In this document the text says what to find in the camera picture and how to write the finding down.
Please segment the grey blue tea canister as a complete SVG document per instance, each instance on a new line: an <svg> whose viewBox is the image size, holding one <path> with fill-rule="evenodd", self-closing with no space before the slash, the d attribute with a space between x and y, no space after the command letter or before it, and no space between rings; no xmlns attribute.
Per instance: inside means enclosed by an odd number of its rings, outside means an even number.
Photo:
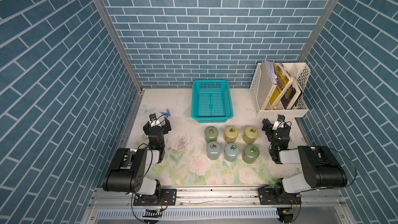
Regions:
<svg viewBox="0 0 398 224"><path fill-rule="evenodd" d="M217 141L210 141L206 147L206 154L208 159L217 160L221 154L222 145Z"/></svg>

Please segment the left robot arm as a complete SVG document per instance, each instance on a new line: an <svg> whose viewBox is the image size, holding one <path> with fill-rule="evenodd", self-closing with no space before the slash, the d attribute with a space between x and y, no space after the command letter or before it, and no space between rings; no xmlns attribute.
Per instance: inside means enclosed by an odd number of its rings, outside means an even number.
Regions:
<svg viewBox="0 0 398 224"><path fill-rule="evenodd" d="M150 116L143 126L147 144L137 149L117 149L102 182L104 191L125 192L144 196L160 196L160 182L147 177L153 164L162 162L165 154L164 136L172 130L167 117L163 120Z"/></svg>

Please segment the yellow green tea canister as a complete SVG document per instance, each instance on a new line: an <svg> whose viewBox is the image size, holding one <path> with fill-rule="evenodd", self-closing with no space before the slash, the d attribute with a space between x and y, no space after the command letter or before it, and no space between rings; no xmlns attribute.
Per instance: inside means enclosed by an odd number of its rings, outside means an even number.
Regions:
<svg viewBox="0 0 398 224"><path fill-rule="evenodd" d="M209 126L205 129L205 141L206 143L210 143L212 141L217 141L218 139L218 129L214 126Z"/></svg>

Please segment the olive green tea canister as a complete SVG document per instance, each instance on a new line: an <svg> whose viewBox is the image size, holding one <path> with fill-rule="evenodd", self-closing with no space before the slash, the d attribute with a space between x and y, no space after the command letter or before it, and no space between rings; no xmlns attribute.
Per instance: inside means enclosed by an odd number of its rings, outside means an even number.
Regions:
<svg viewBox="0 0 398 224"><path fill-rule="evenodd" d="M224 141L226 143L235 143L238 137L239 131L235 126L228 126L224 131Z"/></svg>

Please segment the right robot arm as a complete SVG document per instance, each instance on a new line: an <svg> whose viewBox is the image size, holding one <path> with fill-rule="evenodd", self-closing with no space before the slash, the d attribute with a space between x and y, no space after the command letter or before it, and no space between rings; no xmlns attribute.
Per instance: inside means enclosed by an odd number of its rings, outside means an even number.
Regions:
<svg viewBox="0 0 398 224"><path fill-rule="evenodd" d="M342 166L327 146L298 146L289 148L291 124L279 115L274 123L262 120L262 131L270 142L268 153L277 165L299 165L302 172L280 178L258 189L260 204L300 204L301 193L343 188L349 185Z"/></svg>

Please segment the light olive tea canister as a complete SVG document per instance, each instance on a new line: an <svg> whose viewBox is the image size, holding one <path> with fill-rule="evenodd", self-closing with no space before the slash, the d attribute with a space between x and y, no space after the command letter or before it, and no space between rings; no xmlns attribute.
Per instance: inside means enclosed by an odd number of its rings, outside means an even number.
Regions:
<svg viewBox="0 0 398 224"><path fill-rule="evenodd" d="M253 144L259 137L259 131L253 126L247 126L244 131L243 141L246 144Z"/></svg>

